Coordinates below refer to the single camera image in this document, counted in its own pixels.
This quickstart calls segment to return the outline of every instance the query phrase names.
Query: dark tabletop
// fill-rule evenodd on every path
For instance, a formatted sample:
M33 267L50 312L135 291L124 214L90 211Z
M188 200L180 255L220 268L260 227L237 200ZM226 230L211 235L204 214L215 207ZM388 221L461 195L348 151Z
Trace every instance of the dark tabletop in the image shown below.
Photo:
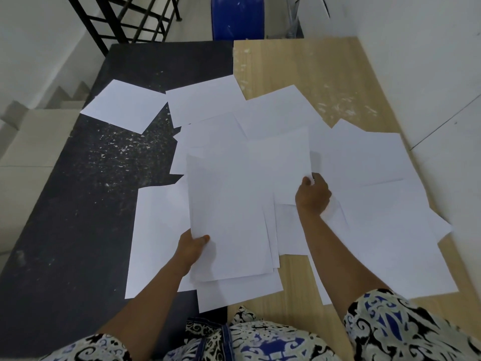
M112 46L112 79L165 92L232 74L232 42ZM94 333L127 303L137 190L168 185L178 129L168 106L143 135L80 115L0 276L0 357L34 357ZM195 291L178 293L156 354L182 344ZM226 309L208 315L226 321Z

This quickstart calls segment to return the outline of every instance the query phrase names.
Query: light wood tabletop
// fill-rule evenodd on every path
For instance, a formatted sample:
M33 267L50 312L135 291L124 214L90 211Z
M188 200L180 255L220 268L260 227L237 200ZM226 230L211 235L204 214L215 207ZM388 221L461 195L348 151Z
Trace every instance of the light wood tabletop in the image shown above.
M246 99L294 84L331 127L343 118L366 131L401 132L357 38L235 41L233 59ZM416 302L481 339L481 306L450 235L439 248L460 291ZM333 306L322 305L307 256L284 255L280 264L284 291L232 305L228 318L244 305L265 320L314 332L340 358L352 359Z

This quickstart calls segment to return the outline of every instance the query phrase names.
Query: blue barrel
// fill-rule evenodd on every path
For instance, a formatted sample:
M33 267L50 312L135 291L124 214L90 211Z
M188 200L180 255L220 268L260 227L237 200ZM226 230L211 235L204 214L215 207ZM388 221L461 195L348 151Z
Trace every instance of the blue barrel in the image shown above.
M214 40L264 39L264 0L211 0Z

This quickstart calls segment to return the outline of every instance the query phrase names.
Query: shirt sleeve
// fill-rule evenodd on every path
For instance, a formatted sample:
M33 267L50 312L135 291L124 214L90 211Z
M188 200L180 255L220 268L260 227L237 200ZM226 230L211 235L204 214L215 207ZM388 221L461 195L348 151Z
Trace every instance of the shirt sleeve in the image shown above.
M117 338L108 334L94 334L52 352L39 361L132 361L132 358Z
M355 360L481 360L478 340L390 290L357 299L344 326Z

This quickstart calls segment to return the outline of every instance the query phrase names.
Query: black metal railing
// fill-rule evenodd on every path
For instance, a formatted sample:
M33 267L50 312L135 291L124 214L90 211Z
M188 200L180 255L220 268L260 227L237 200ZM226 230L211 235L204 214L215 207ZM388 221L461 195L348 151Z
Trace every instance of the black metal railing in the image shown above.
M97 46L105 56L109 52L109 49L105 45L103 41L104 39L114 39L114 40L117 40L119 43L156 42L157 36L161 34L162 41L164 42L165 38L167 37L167 33L169 32L170 26L172 24L172 20L174 19L174 15L178 22L182 21L182 18L180 17L179 10L177 7L178 0L167 0L167 2L165 3L164 10L162 11L162 14L157 14L152 11L153 5L155 4L156 0L151 0L146 9L138 5L135 5L133 3L134 0L95 0L95 1L97 1L100 11L102 12L105 19L100 18L98 16L87 15L87 13L85 12L85 10L83 9L82 5L78 0L69 0L70 4L74 8L78 17L80 18L82 23L84 23L85 27L87 28L87 31L92 36L93 40L95 41L95 43L97 44ZM173 6L173 11L170 18L168 18L165 16L165 13L167 12L167 9L171 2ZM115 15L112 9L111 3L122 6L122 9L119 12L118 16ZM143 14L141 23L139 25L132 25L132 24L122 22L122 19L124 18L128 10L132 10L132 11ZM147 22L148 17L157 19L157 27L155 29L149 29L145 27L145 23ZM95 28L92 21L107 23L110 26L110 29L112 30L113 36L99 34L99 32ZM136 29L135 35L132 38L128 38L125 35L123 27ZM153 37L151 38L151 40L139 39L142 31L153 33Z

